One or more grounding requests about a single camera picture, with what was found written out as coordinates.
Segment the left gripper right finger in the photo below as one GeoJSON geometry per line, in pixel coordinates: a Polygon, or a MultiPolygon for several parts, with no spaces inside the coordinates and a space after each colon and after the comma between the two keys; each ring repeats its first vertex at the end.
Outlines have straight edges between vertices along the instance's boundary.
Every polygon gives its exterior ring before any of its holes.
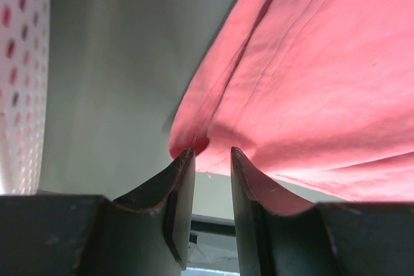
{"type": "Polygon", "coordinates": [[[412,275],[411,202],[313,203],[231,150],[241,275],[412,275]]]}

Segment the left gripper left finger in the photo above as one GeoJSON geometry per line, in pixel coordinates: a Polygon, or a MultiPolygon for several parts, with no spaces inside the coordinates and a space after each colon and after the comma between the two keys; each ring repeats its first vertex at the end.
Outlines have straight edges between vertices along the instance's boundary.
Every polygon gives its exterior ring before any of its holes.
{"type": "Polygon", "coordinates": [[[180,275],[186,269],[195,152],[114,199],[1,197],[2,275],[180,275]]]}

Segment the salmon pink t shirt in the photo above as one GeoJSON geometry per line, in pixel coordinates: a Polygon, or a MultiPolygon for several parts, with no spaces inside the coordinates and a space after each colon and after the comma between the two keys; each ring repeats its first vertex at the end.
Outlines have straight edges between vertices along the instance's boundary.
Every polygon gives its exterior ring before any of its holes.
{"type": "Polygon", "coordinates": [[[354,202],[413,200],[413,0],[238,0],[175,115],[169,153],[354,202]]]}

